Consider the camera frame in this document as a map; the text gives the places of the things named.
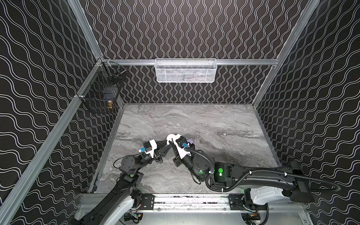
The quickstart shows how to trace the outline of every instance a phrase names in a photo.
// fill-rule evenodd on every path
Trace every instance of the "white wire basket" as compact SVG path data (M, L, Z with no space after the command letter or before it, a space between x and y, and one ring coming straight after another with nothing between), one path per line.
M161 83L212 83L216 59L155 59L156 81Z

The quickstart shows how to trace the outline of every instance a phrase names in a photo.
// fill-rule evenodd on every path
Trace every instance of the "metal bracket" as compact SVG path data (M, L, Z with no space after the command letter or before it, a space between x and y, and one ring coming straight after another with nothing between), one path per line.
M153 210L155 196L152 194L141 194L141 203L143 206L139 210Z
M229 194L229 204L230 204L230 210L246 210L243 207L243 200L244 194ZM257 210L266 210L265 206L256 206Z

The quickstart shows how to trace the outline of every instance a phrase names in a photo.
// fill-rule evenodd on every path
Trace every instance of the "black wire basket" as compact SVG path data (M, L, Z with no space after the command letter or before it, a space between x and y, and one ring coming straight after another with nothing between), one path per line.
M81 101L91 113L117 113L120 88L118 83L110 85L106 72L99 71L85 91Z
M116 74L101 71L99 72L99 75L106 77L106 81L110 86L119 85L121 82L124 81L124 78L126 77L128 71L128 69L123 66L121 66L119 69L119 72Z

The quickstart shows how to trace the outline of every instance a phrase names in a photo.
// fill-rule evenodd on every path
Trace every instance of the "black wallpaper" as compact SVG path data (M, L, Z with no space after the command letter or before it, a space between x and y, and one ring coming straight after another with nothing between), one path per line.
M68 224L96 172L115 121L80 106L11 224Z
M282 163L342 187L307 206L315 225L360 224L359 49L360 1L322 0L258 107Z
M82 0L108 59L274 59L307 0Z
M95 61L67 1L0 0L0 205Z
M213 83L158 83L153 66L131 66L121 86L126 103L251 104L271 66L218 66ZM118 73L119 66L108 67Z

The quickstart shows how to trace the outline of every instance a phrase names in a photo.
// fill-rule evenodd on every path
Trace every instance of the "black cable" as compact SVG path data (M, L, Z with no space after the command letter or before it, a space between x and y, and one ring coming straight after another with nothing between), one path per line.
M269 170L269 169L255 169L255 170L249 170L246 173L244 173L233 185L231 185L228 188L225 189L216 189L216 188L212 188L209 184L209 179L211 178L211 176L213 176L213 174L209 174L207 175L206 179L205 179L205 184L207 186L208 189L215 191L215 192L229 192L231 190L233 190L234 188L236 188L241 181L243 181L248 175L252 174L252 173L258 173L258 172L268 172L268 173L274 173L274 174L280 174L283 176L292 176L292 177L296 177L299 179L305 179L305 180L311 180L311 181L316 181L316 182L322 182L322 183L326 183L326 184L331 184L333 185L335 188L329 188L329 189L312 189L312 192L338 192L341 187L333 182L327 181L327 180L323 180L320 178L314 178L314 177L309 177L309 176L303 176L303 175L298 175L298 174L291 174L291 173L285 173L282 171L278 171L278 170Z
M240 209L242 209L242 210L246 210L246 211L248 211L248 212L251 212L251 213L254 213L253 211L251 211L251 210L248 210L247 208L245 208L245 207L241 207L241 206L236 206L236 205L232 205L232 207L239 207Z
M197 183L197 184L201 184L201 181L197 181L197 180L195 180L195 178L194 178L194 175L192 174L192 173L190 173L191 174L191 177L193 178L193 181L195 182L195 183Z
M269 206L267 203L265 204L265 207L266 207L266 217L265 217L264 221L262 223L260 223L259 225L264 225L267 222L267 219L269 218Z
M123 225L126 225L126 224L124 224L123 222L121 222L121 220L119 219L119 221L120 221L120 223L122 223Z
M137 155L140 155L140 154L141 154L141 153L135 154L135 155L128 155L128 156L137 156ZM113 167L115 167L116 169L120 169L120 167L116 167L116 166L115 166L115 163L116 163L119 159L122 159L122 158L125 158L125 157L128 157L128 156L124 156L124 157L121 157L121 158L118 158L117 160L115 160L114 163L113 163Z

